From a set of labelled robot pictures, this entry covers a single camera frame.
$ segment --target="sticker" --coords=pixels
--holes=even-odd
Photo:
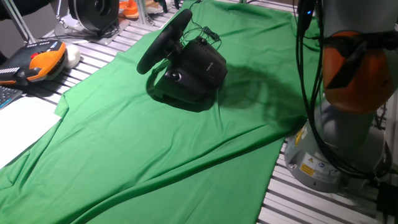
[[[297,133],[296,135],[296,142],[295,145],[297,146],[297,144],[300,142],[300,138],[304,139],[304,137],[302,137],[302,135],[305,133],[304,137],[307,135],[307,124],[304,125],[304,127]]]
[[[314,179],[330,184],[335,184],[340,178],[340,172],[336,168],[315,156],[311,156],[307,152],[301,163],[300,170]]]
[[[311,156],[308,153],[305,153],[303,162],[300,166],[300,170],[312,177],[315,172],[315,166],[317,165],[317,163],[318,160],[315,157]]]
[[[303,129],[304,130],[303,130],[303,134],[301,135],[301,139],[304,139],[307,136],[307,134],[308,134],[307,124],[304,125]]]
[[[57,46],[57,42],[55,42],[54,44],[52,44],[50,48],[54,48],[55,46]]]

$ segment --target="green cloth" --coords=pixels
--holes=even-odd
[[[0,223],[257,220],[283,137],[304,122],[292,15],[212,0],[192,11],[223,41],[216,103],[153,100],[136,66],[159,31],[145,35],[67,91],[61,122],[0,170]],[[318,52],[304,50],[310,93]]]

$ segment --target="metal grating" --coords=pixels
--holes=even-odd
[[[277,2],[262,1],[252,4],[293,12],[292,6]],[[44,102],[43,107],[54,110],[62,93],[112,61],[118,52],[126,51],[143,35],[163,27],[176,12],[176,8],[173,7],[167,14],[151,15],[155,22],[153,27],[132,21],[109,45],[78,44],[81,60],[75,68],[64,70],[53,80],[33,83],[21,89],[28,96],[35,96],[37,101]],[[356,195],[316,192],[295,180],[287,170],[284,162],[285,147],[286,142],[275,165],[258,223],[381,223],[382,215],[376,212],[375,204],[377,189],[365,186],[363,191]]]

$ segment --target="white sheet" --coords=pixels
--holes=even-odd
[[[53,106],[23,97],[0,110],[0,169],[42,137],[61,117]]]

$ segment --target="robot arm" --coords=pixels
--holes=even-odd
[[[308,102],[301,58],[314,11],[321,31],[321,57]],[[289,142],[285,161],[307,187],[336,192],[343,186],[356,191],[366,179],[389,172],[391,154],[386,150],[389,159],[383,159],[382,132],[370,127],[376,110],[398,86],[397,16],[398,2],[393,0],[299,2],[296,58],[308,122]],[[326,99],[315,108],[322,79]]]

